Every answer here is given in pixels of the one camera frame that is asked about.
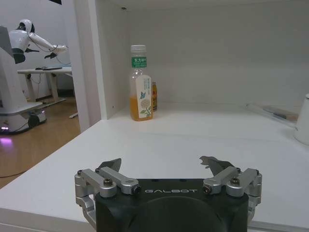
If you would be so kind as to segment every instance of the green label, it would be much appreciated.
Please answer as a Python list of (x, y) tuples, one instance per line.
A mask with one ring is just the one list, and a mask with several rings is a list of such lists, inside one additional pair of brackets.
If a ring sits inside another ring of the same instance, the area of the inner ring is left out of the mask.
[(132, 68), (146, 68), (147, 57), (132, 57)]

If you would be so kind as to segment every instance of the juice bottle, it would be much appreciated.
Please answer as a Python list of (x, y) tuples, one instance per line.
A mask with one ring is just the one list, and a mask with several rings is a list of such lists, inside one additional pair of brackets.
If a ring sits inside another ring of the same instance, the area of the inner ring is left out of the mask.
[(153, 118), (152, 81), (147, 75), (145, 45), (131, 46), (130, 114), (135, 121)]

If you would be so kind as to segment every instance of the desk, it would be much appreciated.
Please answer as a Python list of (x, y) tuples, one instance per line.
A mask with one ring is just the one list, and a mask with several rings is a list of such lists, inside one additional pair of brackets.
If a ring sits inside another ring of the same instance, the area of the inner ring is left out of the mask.
[(50, 81), (51, 88), (52, 88), (52, 95), (53, 95), (53, 98), (54, 98), (54, 103), (57, 103), (61, 100), (59, 100), (59, 97), (58, 97), (57, 82), (56, 82), (57, 76), (55, 76), (55, 75), (57, 75), (57, 74), (68, 74), (68, 75), (72, 76), (72, 68), (71, 67), (62, 67), (62, 69), (57, 69), (57, 70), (24, 69), (24, 70), (18, 70), (17, 73), (25, 75), (26, 83), (27, 83), (27, 87), (28, 87), (28, 91), (29, 91), (29, 97), (30, 97), (31, 101), (33, 101), (33, 102), (36, 101), (36, 98), (35, 98), (35, 94), (34, 94), (34, 91), (33, 91), (32, 80), (30, 78), (28, 78), (28, 74), (34, 74), (34, 73), (42, 74), (42, 73), (44, 73)]
[(126, 108), (2, 188), (0, 231), (93, 232), (75, 203), (77, 170), (122, 158), (120, 172), (133, 178), (208, 178), (203, 155), (263, 174), (262, 203), (248, 231), (309, 231), (309, 147), (293, 133), (235, 105), (161, 103), (144, 122)]

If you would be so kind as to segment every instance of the orange juice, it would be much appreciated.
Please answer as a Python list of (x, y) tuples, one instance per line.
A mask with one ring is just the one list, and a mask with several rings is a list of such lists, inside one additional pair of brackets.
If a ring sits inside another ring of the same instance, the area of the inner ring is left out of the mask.
[(138, 101), (137, 101), (137, 96), (131, 96), (130, 97), (130, 113), (131, 113), (131, 118), (135, 121), (145, 121), (153, 118), (153, 111), (148, 111), (149, 115), (148, 117), (140, 118), (139, 117), (139, 109), (138, 109)]

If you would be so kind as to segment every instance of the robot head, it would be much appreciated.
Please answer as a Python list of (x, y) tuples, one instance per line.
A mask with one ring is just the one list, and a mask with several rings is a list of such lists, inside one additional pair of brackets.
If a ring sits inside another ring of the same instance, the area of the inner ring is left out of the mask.
[(24, 30), (24, 31), (26, 31), (28, 33), (30, 33), (30, 32), (34, 33), (35, 29), (34, 29), (33, 23), (30, 20), (22, 19), (19, 22), (19, 26), (18, 26), (17, 30)]

